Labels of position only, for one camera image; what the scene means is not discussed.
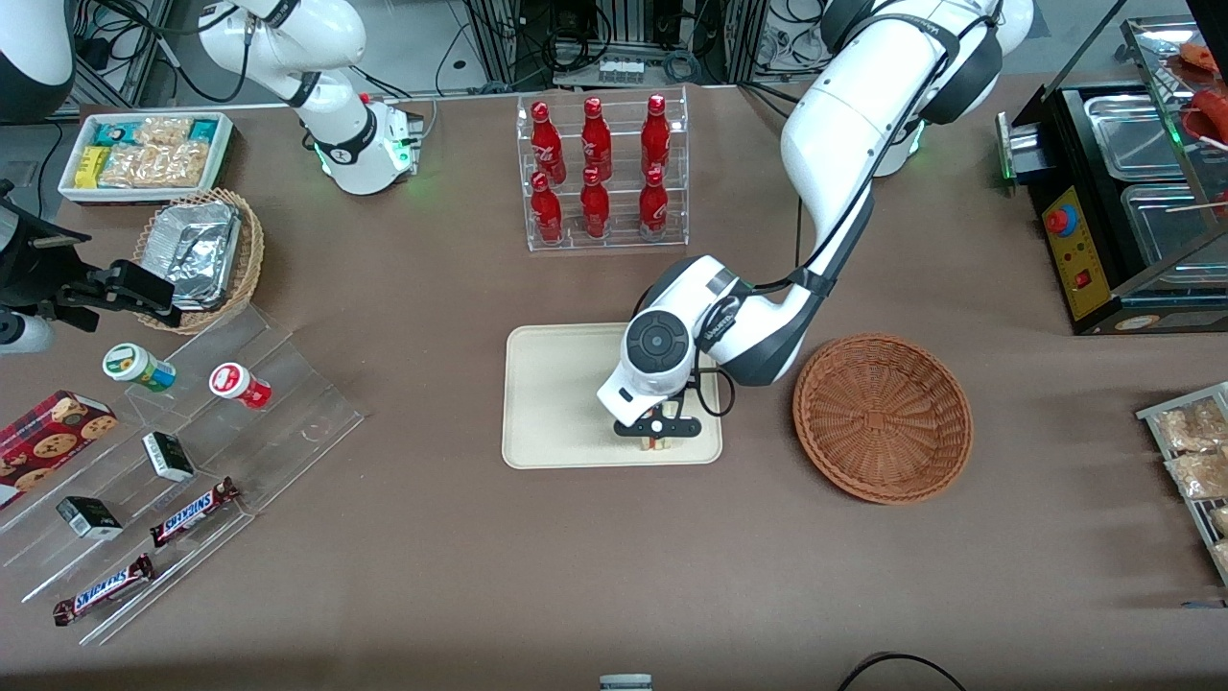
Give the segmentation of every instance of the soda bottle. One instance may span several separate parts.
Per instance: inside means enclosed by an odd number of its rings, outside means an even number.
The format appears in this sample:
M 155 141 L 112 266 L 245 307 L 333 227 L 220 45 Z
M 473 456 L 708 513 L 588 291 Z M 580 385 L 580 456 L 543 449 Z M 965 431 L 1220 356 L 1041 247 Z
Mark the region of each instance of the soda bottle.
M 567 166 L 562 162 L 562 139 L 550 122 L 550 108 L 538 101 L 529 108 L 533 114 L 533 157 L 538 169 L 544 172 L 553 185 L 567 179 Z
M 562 242 L 562 206 L 559 196 L 550 189 L 550 179 L 542 171 L 535 171 L 529 178 L 533 195 L 529 206 L 533 207 L 533 223 L 537 225 L 542 242 L 558 244 Z
M 610 144 L 610 125 L 602 117 L 602 99 L 585 99 L 585 129 L 580 133 L 585 146 L 585 166 L 594 166 L 602 182 L 614 173 L 614 150 Z
M 659 93 L 648 97 L 648 118 L 640 131 L 640 147 L 643 174 L 647 176 L 652 166 L 661 166 L 664 173 L 669 166 L 669 123 L 666 120 L 666 97 Z
M 585 168 L 585 189 L 580 193 L 580 205 L 585 209 L 585 232 L 600 239 L 610 228 L 610 194 L 602 184 L 597 166 Z
M 652 166 L 645 176 L 647 184 L 640 191 L 640 236 L 648 241 L 661 239 L 666 233 L 666 205 L 669 204 L 669 195 L 662 187 L 664 178 L 661 166 Z

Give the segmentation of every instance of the wicker basket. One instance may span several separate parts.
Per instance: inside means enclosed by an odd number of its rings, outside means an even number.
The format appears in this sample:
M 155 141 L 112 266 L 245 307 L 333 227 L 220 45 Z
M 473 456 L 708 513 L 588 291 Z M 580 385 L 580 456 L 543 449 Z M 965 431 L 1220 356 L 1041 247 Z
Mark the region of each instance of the wicker basket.
M 231 269 L 230 281 L 226 284 L 226 301 L 222 306 L 209 312 L 183 312 L 183 319 L 176 328 L 168 326 L 156 319 L 136 314 L 141 323 L 160 330 L 173 330 L 192 335 L 200 333 L 206 325 L 222 318 L 228 313 L 235 313 L 247 306 L 255 292 L 255 284 L 260 280 L 260 261 L 264 259 L 264 231 L 260 228 L 260 218 L 255 217 L 252 206 L 238 194 L 227 189 L 210 189 L 200 194 L 193 194 L 177 199 L 171 205 L 177 204 L 204 204 L 205 201 L 226 201 L 233 204 L 243 212 L 243 225 L 239 228 L 238 247 L 235 249 L 235 263 Z M 150 228 L 154 227 L 151 217 L 145 223 L 145 232 L 141 232 L 136 241 L 136 250 L 133 252 L 133 260 L 140 263 L 145 253 L 145 243 L 150 238 Z
M 973 448 L 973 415 L 955 378 L 884 333 L 833 340 L 810 358 L 793 390 L 793 425 L 823 475 L 879 504 L 942 492 Z

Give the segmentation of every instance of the small black box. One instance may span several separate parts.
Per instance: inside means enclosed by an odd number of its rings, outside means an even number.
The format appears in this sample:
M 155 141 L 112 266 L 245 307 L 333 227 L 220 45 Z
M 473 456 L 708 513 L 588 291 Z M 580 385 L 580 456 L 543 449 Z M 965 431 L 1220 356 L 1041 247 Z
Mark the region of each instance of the small black box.
M 151 432 L 145 436 L 145 454 L 154 464 L 154 473 L 174 482 L 188 482 L 195 475 L 183 444 L 171 434 Z
M 55 511 L 69 522 L 69 528 L 79 538 L 111 540 L 123 530 L 107 506 L 93 497 L 65 497 L 55 506 Z

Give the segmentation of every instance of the acrylic bottle rack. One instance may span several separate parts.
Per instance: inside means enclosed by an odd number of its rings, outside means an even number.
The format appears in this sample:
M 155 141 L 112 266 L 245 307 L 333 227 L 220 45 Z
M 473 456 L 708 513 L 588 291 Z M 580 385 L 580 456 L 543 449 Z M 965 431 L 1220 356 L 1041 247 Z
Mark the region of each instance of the acrylic bottle rack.
M 255 307 L 210 325 L 167 361 L 178 371 L 174 387 L 162 394 L 129 388 L 112 406 L 119 420 L 115 430 L 0 513 L 0 578 L 22 603 L 45 611 L 47 626 L 53 626 L 58 601 L 104 581 L 142 552 L 150 555 L 155 581 L 128 588 L 65 630 L 82 646 L 118 633 L 362 422 L 303 360 L 290 334 Z M 210 373 L 227 361 L 271 385 L 274 396 L 264 410 L 209 392 Z M 152 431 L 179 438 L 195 466 L 190 481 L 154 474 L 141 444 Z M 242 495 L 155 550 L 149 529 L 227 476 Z M 123 533 L 106 542 L 77 538 L 55 511 L 68 496 L 102 500 Z
M 640 156 L 640 131 L 647 117 L 648 96 L 666 97 L 666 119 L 669 122 L 669 163 L 666 166 L 664 188 L 669 196 L 666 210 L 666 230 L 657 241 L 640 236 L 640 190 L 643 189 L 643 169 Z M 585 188 L 585 156 L 580 133 L 585 126 L 585 97 L 602 99 L 602 110 L 609 124 L 613 140 L 614 173 L 605 180 L 610 195 L 609 233 L 600 239 L 585 232 L 580 191 Z M 554 188 L 562 204 L 562 242 L 546 244 L 533 222 L 529 198 L 533 188 L 529 177 L 537 171 L 533 157 L 533 119 L 529 106 L 542 101 L 550 107 L 550 119 L 562 139 L 562 158 L 567 177 Z M 566 91 L 522 96 L 516 119 L 516 142 L 519 151 L 521 194 L 524 200 L 524 230 L 530 250 L 550 249 L 599 249 L 605 247 L 669 247 L 686 244 L 690 237 L 688 209 L 688 129 L 686 91 L 683 87 L 658 90 L 609 90 L 588 93 Z

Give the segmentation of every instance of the black machine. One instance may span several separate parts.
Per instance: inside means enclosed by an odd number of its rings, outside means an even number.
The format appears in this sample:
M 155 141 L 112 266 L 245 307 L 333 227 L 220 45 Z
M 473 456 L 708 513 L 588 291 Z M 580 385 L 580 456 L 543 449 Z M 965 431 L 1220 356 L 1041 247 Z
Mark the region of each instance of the black machine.
M 1223 85 L 1181 58 L 1206 45 L 1228 65 L 1228 4 L 1187 5 L 1157 17 L 1119 0 L 1013 122 L 998 115 L 1003 173 L 1028 188 L 1077 334 L 1228 330 L 1228 146 L 1190 106 Z
M 63 320 L 81 330 L 98 326 L 93 308 L 130 311 L 179 325 L 174 286 L 126 259 L 99 269 L 74 244 L 90 239 L 26 212 L 7 199 L 0 179 L 0 311 Z

